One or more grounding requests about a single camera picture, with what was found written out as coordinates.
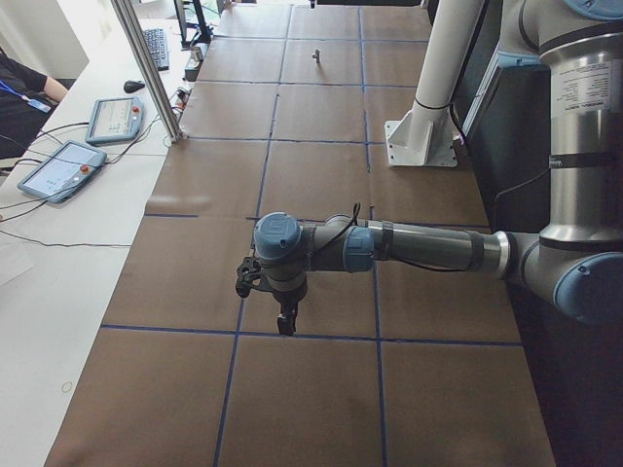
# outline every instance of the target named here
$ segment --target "keyboard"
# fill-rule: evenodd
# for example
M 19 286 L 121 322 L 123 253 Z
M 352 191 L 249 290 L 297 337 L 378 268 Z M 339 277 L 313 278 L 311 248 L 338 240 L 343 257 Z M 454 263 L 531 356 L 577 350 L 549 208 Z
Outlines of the keyboard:
M 158 71 L 168 70 L 168 46 L 166 45 L 165 30 L 159 27 L 145 29 L 143 30 L 143 37 L 145 37 L 147 48 Z

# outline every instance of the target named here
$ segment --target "touchscreen display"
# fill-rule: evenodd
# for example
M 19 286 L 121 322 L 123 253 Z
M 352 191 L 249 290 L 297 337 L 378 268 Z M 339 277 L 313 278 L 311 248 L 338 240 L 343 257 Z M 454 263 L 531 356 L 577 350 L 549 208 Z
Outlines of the touchscreen display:
M 70 144 L 47 162 L 24 185 L 42 193 L 45 197 L 50 197 L 61 191 L 76 175 L 76 172 L 80 171 L 80 166 L 89 163 L 97 154 L 97 151 Z
M 131 98 L 100 102 L 92 137 L 127 134 L 130 128 L 131 109 Z

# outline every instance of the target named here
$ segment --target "tile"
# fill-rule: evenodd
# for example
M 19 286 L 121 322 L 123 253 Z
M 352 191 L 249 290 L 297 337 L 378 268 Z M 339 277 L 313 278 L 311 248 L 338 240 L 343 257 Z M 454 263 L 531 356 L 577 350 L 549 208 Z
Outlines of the tile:
M 296 6 L 292 13 L 291 39 L 359 40 L 359 9 L 357 7 L 316 5 Z
M 273 295 L 251 292 L 242 330 L 277 333 L 279 304 Z M 297 334 L 320 336 L 376 335 L 374 283 L 371 272 L 309 272 L 308 294 L 299 303 Z
M 476 178 L 458 167 L 399 167 L 387 162 L 385 145 L 370 147 L 371 195 L 376 220 L 487 226 Z
M 365 142 L 361 87 L 279 87 L 275 139 Z
M 211 465 L 232 346 L 100 329 L 46 466 Z
M 180 126 L 192 137 L 269 137 L 277 85 L 197 82 Z
M 440 273 L 378 262 L 385 338 L 519 342 L 503 282 L 477 272 Z
M 284 38 L 290 21 L 289 5 L 230 4 L 221 15 L 219 36 Z
M 417 7 L 363 7 L 361 27 L 365 41 L 427 41 L 432 26 L 425 9 Z
M 219 467 L 378 467 L 373 342 L 242 337 Z
M 320 64 L 312 55 L 320 51 Z M 360 85 L 361 45 L 348 41 L 288 41 L 283 83 Z
M 385 143 L 385 122 L 400 121 L 413 107 L 415 88 L 368 87 L 364 94 L 370 142 Z
M 104 324 L 233 331 L 250 221 L 145 217 Z
M 285 211 L 298 219 L 324 221 L 370 205 L 369 174 L 362 144 L 275 142 L 271 146 L 260 212 Z
M 267 146 L 265 141 L 180 141 L 168 151 L 145 213 L 255 216 Z
M 426 44 L 365 42 L 366 85 L 417 86 L 425 55 Z
M 554 466 L 523 349 L 383 344 L 387 466 Z
M 215 37 L 198 80 L 277 83 L 285 41 Z

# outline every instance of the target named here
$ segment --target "tablet device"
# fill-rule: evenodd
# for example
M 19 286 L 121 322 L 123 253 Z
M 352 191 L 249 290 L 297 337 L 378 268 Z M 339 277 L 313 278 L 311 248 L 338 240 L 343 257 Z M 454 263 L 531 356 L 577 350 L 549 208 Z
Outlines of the tablet device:
M 67 141 L 18 183 L 18 188 L 48 202 L 62 202 L 85 185 L 102 167 L 106 153 Z
M 94 146 L 134 139 L 143 122 L 143 104 L 138 97 L 97 99 L 85 141 Z

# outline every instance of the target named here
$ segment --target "white table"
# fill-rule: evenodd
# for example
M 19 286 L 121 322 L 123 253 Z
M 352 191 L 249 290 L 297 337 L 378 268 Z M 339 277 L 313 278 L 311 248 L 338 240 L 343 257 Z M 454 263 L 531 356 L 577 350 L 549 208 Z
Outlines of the white table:
M 188 53 L 179 50 L 177 22 L 141 23 L 168 29 L 170 68 L 161 72 L 167 93 L 187 88 L 182 77 Z M 44 130 L 87 121 L 94 101 L 125 95 L 123 83 L 129 79 L 141 75 L 123 31 L 114 31 Z M 157 116 L 156 107 L 147 89 L 134 95 L 145 105 L 146 127 Z M 53 135 L 61 141 L 84 141 L 85 133 L 80 126 Z M 165 128 L 156 122 L 145 141 L 102 169 L 78 195 L 0 223 L 0 230 L 49 243 L 130 245 L 168 145 Z M 114 158 L 126 146 L 104 149 Z M 32 145 L 44 154 L 57 147 L 49 137 Z M 26 164 L 14 169 L 0 187 L 0 206 L 31 199 L 17 189 L 30 170 Z M 2 209 L 0 214 L 7 218 L 36 204 Z M 44 247 L 0 233 L 0 467 L 45 462 L 127 254 L 128 247 Z M 16 274 L 2 283 L 3 277 Z

